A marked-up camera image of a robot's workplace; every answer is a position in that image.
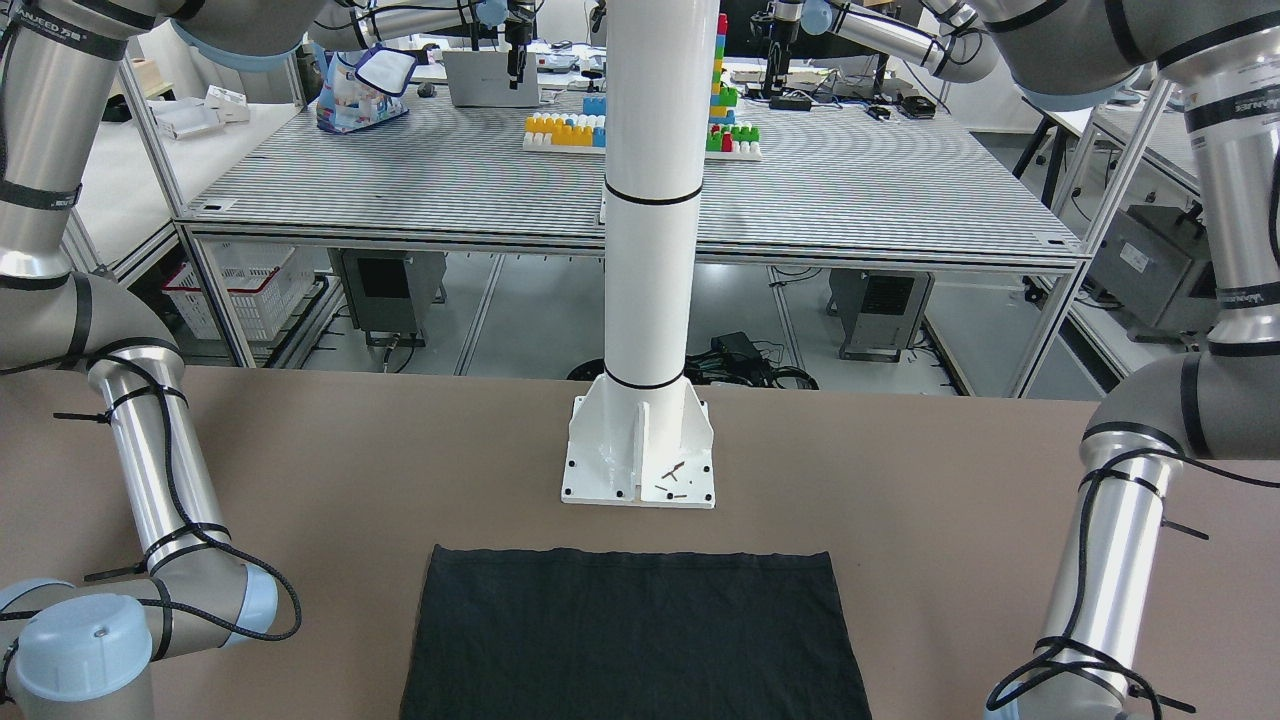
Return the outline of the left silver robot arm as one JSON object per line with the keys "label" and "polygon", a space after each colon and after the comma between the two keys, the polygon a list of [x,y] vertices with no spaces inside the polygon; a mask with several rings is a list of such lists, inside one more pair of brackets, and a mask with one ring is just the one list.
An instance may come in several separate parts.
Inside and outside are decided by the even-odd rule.
{"label": "left silver robot arm", "polygon": [[1180,86],[1216,281],[1199,352],[1120,380],[1082,436],[1085,468],[1033,657],[987,719],[1126,719],[1165,500],[1188,466],[1277,457],[1277,4],[969,1],[1033,102],[1083,108],[1142,67]]}

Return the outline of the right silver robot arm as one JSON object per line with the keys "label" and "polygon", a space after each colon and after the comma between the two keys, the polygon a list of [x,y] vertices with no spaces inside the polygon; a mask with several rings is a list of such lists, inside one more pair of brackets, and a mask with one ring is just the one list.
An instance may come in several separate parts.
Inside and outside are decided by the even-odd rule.
{"label": "right silver robot arm", "polygon": [[170,20],[225,65],[289,60],[320,1],[17,1],[3,31],[3,374],[81,372],[115,438],[141,569],[3,592],[3,701],[27,719],[151,719],[154,662],[279,642],[273,566],[230,543],[164,322],[61,237],[131,38]]}

